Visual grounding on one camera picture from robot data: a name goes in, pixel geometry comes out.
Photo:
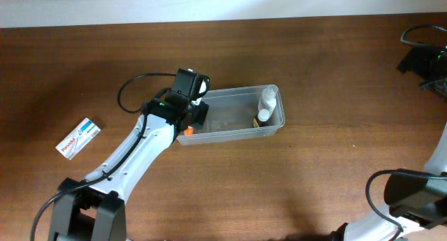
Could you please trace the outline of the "white spray bottle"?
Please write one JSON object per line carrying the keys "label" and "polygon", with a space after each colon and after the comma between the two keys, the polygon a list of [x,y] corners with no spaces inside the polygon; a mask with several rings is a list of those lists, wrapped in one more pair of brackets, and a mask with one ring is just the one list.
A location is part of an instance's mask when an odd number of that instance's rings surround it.
{"label": "white spray bottle", "polygon": [[276,85],[268,85],[262,92],[258,102],[258,109],[266,109],[270,115],[272,115],[274,109],[277,106],[277,92],[278,87]]}

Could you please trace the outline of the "clear plastic container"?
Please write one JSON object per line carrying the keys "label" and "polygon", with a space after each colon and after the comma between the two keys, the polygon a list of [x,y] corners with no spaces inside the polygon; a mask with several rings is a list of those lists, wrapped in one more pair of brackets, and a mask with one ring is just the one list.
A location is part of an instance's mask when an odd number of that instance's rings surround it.
{"label": "clear plastic container", "polygon": [[272,136],[285,125],[281,94],[277,92],[277,106],[268,125],[254,128],[253,120],[258,114],[261,92],[268,85],[219,89],[208,92],[203,101],[210,106],[201,130],[195,129],[193,135],[181,134],[177,137],[181,145],[199,145],[249,138]]}

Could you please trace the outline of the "orange tablet tube white cap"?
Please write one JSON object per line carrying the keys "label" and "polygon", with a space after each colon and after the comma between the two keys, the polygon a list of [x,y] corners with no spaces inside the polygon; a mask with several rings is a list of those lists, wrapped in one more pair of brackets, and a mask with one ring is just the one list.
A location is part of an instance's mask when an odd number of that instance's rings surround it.
{"label": "orange tablet tube white cap", "polygon": [[192,126],[188,126],[186,130],[184,130],[184,135],[190,136],[193,135],[194,128]]}

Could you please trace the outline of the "white Panadol box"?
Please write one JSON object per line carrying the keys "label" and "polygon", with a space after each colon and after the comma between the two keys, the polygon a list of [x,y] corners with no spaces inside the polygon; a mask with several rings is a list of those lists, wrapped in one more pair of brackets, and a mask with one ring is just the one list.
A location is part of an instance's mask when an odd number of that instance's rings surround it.
{"label": "white Panadol box", "polygon": [[100,132],[101,129],[85,117],[55,149],[66,159],[71,160]]}

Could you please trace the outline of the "dark bottle white cap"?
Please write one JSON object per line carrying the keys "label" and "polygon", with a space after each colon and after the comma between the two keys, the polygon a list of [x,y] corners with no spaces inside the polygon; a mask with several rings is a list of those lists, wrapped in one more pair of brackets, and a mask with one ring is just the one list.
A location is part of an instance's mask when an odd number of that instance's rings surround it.
{"label": "dark bottle white cap", "polygon": [[253,126],[254,128],[260,128],[268,125],[268,120],[270,119],[270,113],[267,109],[261,109],[258,114],[254,117]]}

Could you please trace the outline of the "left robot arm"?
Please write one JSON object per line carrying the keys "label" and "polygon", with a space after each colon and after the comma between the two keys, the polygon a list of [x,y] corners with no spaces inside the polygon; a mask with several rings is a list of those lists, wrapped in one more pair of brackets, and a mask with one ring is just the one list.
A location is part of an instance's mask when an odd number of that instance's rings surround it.
{"label": "left robot arm", "polygon": [[137,123],[121,145],[81,181],[66,178],[39,210],[53,207],[49,240],[127,240],[126,202],[152,162],[189,127],[201,129],[208,104],[201,99],[210,79],[192,70],[173,74],[136,110]]}

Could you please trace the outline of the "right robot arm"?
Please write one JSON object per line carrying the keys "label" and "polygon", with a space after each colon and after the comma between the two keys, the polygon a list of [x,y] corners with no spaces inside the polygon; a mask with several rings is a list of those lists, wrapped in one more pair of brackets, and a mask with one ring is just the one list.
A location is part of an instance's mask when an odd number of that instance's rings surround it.
{"label": "right robot arm", "polygon": [[[413,71],[428,89],[446,97],[446,48],[415,45],[398,64],[402,73]],[[388,175],[384,202],[375,205],[370,189],[374,179]],[[326,240],[403,240],[405,235],[446,225],[446,131],[422,171],[381,170],[369,177],[365,196],[372,211],[345,223]]]}

